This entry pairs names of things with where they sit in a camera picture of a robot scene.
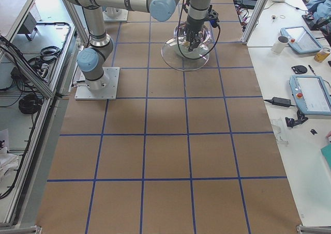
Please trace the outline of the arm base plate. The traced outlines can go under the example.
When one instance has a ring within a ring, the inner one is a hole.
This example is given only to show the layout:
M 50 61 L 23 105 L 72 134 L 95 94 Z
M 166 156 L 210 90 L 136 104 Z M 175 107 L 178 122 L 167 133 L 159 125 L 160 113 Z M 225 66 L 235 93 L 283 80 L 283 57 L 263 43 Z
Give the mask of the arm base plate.
M 103 67 L 104 74 L 97 81 L 89 81 L 81 72 L 75 94 L 76 100 L 115 100 L 117 95 L 119 67 Z
M 103 10 L 103 19 L 105 22 L 127 22 L 128 10 L 105 7 Z

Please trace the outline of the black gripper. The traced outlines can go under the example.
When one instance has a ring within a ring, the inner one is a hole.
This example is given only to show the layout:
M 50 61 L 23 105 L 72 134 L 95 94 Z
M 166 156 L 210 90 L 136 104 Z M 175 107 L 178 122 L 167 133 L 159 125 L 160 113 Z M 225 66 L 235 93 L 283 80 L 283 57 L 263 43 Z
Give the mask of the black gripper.
M 193 49 L 196 49 L 200 45 L 201 38 L 203 37 L 203 25 L 204 19 L 197 20 L 191 16 L 187 16 L 185 32 L 186 40 L 189 42 L 189 52 L 192 52 Z

